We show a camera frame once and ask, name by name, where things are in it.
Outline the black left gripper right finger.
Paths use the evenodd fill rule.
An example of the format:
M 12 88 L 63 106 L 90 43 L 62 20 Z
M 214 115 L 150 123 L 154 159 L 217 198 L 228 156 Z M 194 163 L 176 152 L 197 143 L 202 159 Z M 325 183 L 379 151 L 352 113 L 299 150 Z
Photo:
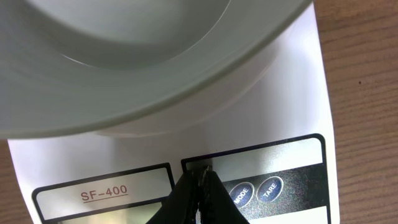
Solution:
M 211 166 L 198 171 L 198 209 L 203 224 L 249 224 Z

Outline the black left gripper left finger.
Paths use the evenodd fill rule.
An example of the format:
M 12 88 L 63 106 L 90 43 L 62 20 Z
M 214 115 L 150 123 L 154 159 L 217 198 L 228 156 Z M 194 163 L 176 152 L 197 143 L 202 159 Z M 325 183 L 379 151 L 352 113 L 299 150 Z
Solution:
M 184 173 L 159 211 L 147 224 L 196 224 L 199 192 L 195 174 Z

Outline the white digital kitchen scale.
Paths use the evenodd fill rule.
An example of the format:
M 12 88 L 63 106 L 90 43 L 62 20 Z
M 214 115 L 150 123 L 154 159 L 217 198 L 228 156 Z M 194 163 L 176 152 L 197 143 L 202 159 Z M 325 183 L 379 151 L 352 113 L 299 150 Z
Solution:
M 339 223 L 335 142 L 313 4 L 256 56 L 131 123 L 8 142 L 34 223 L 146 223 L 207 166 L 249 223 Z

